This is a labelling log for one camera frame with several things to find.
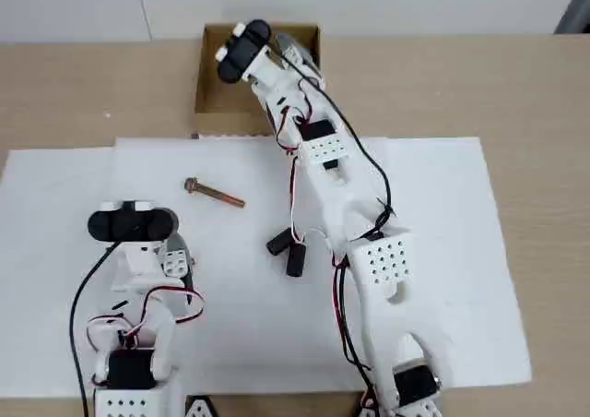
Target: black wire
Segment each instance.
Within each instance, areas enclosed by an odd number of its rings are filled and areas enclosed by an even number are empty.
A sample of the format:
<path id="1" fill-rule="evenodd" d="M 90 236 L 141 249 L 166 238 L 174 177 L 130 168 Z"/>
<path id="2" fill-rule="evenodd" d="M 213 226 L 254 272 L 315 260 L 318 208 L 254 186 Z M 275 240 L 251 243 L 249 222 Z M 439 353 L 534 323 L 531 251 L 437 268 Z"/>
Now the black wire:
<path id="1" fill-rule="evenodd" d="M 359 147 L 360 152 L 362 153 L 362 155 L 365 156 L 365 158 L 371 163 L 371 165 L 382 176 L 382 178 L 383 178 L 383 184 L 385 185 L 385 194 L 386 194 L 386 202 L 384 204 L 383 212 L 381 214 L 379 214 L 379 216 L 377 216 L 377 219 L 375 220 L 374 226 L 372 228 L 370 228 L 367 232 L 365 232 L 363 235 L 361 235 L 360 237 L 369 237 L 372 234 L 374 234 L 375 232 L 379 232 L 381 230 L 381 228 L 383 228 L 383 226 L 389 221 L 389 218 L 391 217 L 391 215 L 393 213 L 393 210 L 391 208 L 391 187 L 389 185 L 389 179 L 387 178 L 387 174 L 385 173 L 385 171 L 383 170 L 383 168 L 379 165 L 379 163 L 377 163 L 377 161 L 371 156 L 371 154 L 369 154 L 367 152 L 367 150 L 362 146 L 362 143 L 360 143 L 360 139 L 357 136 L 357 133 L 355 132 L 354 128 L 352 127 L 352 125 L 350 124 L 350 122 L 348 121 L 348 119 L 346 118 L 346 116 L 344 114 L 342 114 L 342 112 L 340 111 L 340 109 L 338 108 L 338 106 L 335 104 L 335 102 L 332 100 L 332 98 L 330 96 L 328 96 L 325 93 L 325 91 L 319 87 L 318 84 L 313 83 L 313 80 L 311 78 L 309 78 L 306 75 L 304 75 L 303 72 L 299 68 L 297 68 L 280 51 L 280 49 L 278 49 L 277 47 L 275 47 L 272 44 L 269 44 L 269 47 L 270 47 L 270 49 L 271 49 L 271 51 L 273 53 L 275 53 L 281 59 L 283 59 L 285 62 L 287 62 L 287 64 L 291 68 L 293 68 L 301 76 L 301 78 L 303 78 L 307 83 L 309 83 L 310 85 L 312 85 L 312 87 L 317 92 L 319 92 L 320 94 L 322 94 L 322 96 L 324 96 L 324 98 L 330 103 L 330 105 L 332 105 L 332 108 L 340 116 L 340 118 L 342 119 L 342 122 L 344 122 L 344 125 L 347 127 L 349 133 L 354 138 L 354 141 L 356 142 L 357 146 Z"/>
<path id="2" fill-rule="evenodd" d="M 94 264 L 94 267 L 92 267 L 92 269 L 88 272 L 86 277 L 80 283 L 80 286 L 78 286 L 77 291 L 76 291 L 76 295 L 74 296 L 74 301 L 72 302 L 72 308 L 70 309 L 70 324 L 69 324 L 70 348 L 72 350 L 72 357 L 74 358 L 74 365 L 76 366 L 77 383 L 78 383 L 78 386 L 80 387 L 80 397 L 82 398 L 82 408 L 84 410 L 84 417 L 89 417 L 90 414 L 89 414 L 88 399 L 86 397 L 86 390 L 84 389 L 84 378 L 82 376 L 82 369 L 80 368 L 80 361 L 77 356 L 76 342 L 74 340 L 74 317 L 76 315 L 77 302 L 80 298 L 80 294 L 82 293 L 82 291 L 84 290 L 84 288 L 86 287 L 86 285 L 88 284 L 89 280 L 92 278 L 94 273 L 96 273 L 96 271 L 100 268 L 100 266 L 104 263 L 104 261 L 112 254 L 112 252 L 120 244 L 121 244 L 121 242 L 115 242 L 110 247 L 108 247 L 107 250 L 105 251 L 105 253 L 102 255 L 102 257 L 99 259 L 99 261 L 96 262 L 96 264 Z"/>
<path id="3" fill-rule="evenodd" d="M 352 342 L 352 338 L 350 337 L 350 333 L 348 331 L 348 322 L 347 322 L 347 313 L 344 307 L 344 284 L 346 281 L 347 270 L 345 267 L 339 268 L 340 274 L 338 279 L 338 298 L 339 298 L 339 308 L 340 308 L 340 316 L 342 318 L 342 328 L 344 330 L 344 337 L 347 341 L 348 348 L 350 349 L 350 355 L 352 356 L 352 360 L 354 361 L 355 366 L 359 370 L 359 374 L 362 377 L 362 380 L 365 382 L 367 387 L 367 392 L 370 398 L 373 400 L 374 412 L 375 417 L 379 417 L 379 401 L 377 400 L 377 394 L 375 392 L 375 388 L 372 385 L 372 382 L 365 372 L 365 368 L 363 364 L 360 362 L 359 356 L 354 348 L 354 343 Z"/>

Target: black cylindrical object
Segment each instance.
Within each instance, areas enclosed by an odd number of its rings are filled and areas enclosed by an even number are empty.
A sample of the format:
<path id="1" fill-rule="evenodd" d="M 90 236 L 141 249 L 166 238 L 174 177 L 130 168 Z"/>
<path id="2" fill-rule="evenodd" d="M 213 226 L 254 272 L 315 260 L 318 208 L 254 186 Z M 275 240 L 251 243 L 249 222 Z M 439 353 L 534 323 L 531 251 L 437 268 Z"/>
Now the black cylindrical object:
<path id="1" fill-rule="evenodd" d="M 287 275 L 289 277 L 301 277 L 305 265 L 305 245 L 292 244 L 289 247 L 289 259 L 287 260 Z"/>
<path id="2" fill-rule="evenodd" d="M 293 234 L 291 234 L 291 228 L 287 228 L 281 234 L 276 235 L 270 242 L 268 242 L 266 244 L 266 249 L 273 256 L 278 256 L 294 243 L 295 241 L 293 240 Z"/>

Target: screw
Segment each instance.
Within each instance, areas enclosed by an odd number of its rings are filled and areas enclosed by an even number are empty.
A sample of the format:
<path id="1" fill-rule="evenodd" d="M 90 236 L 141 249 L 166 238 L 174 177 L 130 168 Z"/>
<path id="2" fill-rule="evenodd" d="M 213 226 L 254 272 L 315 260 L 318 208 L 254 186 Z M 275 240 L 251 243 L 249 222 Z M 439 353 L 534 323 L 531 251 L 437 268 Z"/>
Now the screw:
<path id="1" fill-rule="evenodd" d="M 222 202 L 229 203 L 234 207 L 243 208 L 246 205 L 246 202 L 240 200 L 236 197 L 232 197 L 228 194 L 222 193 L 217 189 L 213 189 L 209 186 L 201 185 L 197 182 L 195 177 L 189 177 L 184 182 L 184 189 L 188 191 L 188 194 L 192 193 L 201 193 L 205 194 L 206 196 L 216 198 L 217 200 L 221 200 Z"/>

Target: perforated plate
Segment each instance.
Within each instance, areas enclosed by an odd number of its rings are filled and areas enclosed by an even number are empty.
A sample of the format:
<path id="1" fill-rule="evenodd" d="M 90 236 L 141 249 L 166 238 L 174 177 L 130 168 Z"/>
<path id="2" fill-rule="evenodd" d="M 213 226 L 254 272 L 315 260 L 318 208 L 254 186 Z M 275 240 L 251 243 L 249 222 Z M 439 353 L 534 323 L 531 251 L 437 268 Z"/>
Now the perforated plate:
<path id="1" fill-rule="evenodd" d="M 188 274 L 188 261 L 186 253 L 181 249 L 178 251 L 169 251 L 164 255 L 162 262 L 164 274 L 168 277 L 176 277 L 178 279 Z"/>
<path id="2" fill-rule="evenodd" d="M 306 161 L 311 165 L 326 163 L 348 155 L 338 134 L 331 134 L 302 143 Z"/>
<path id="3" fill-rule="evenodd" d="M 358 417 L 373 417 L 375 415 L 375 411 L 360 410 L 357 415 Z M 400 417 L 443 417 L 432 400 L 407 406 L 403 410 L 397 411 L 395 415 Z"/>
<path id="4" fill-rule="evenodd" d="M 411 241 L 409 232 L 384 237 L 355 249 L 355 261 L 370 272 L 368 280 L 380 287 L 383 294 L 395 293 L 398 282 L 411 274 Z"/>
<path id="5" fill-rule="evenodd" d="M 406 406 L 398 413 L 404 417 L 443 417 L 432 400 L 426 400 L 415 405 Z"/>
<path id="6" fill-rule="evenodd" d="M 164 417 L 164 390 L 97 390 L 94 398 L 96 417 Z"/>

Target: white wall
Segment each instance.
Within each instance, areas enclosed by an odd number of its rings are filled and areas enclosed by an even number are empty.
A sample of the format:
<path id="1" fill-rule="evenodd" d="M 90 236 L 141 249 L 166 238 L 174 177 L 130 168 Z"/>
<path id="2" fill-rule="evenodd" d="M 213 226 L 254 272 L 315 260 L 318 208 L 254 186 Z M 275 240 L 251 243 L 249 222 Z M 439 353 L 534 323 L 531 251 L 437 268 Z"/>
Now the white wall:
<path id="1" fill-rule="evenodd" d="M 194 37 L 206 22 L 319 22 L 328 34 L 551 33 L 570 0 L 0 0 L 0 42 Z"/>
<path id="2" fill-rule="evenodd" d="M 0 42 L 147 39 L 139 0 L 0 0 Z"/>

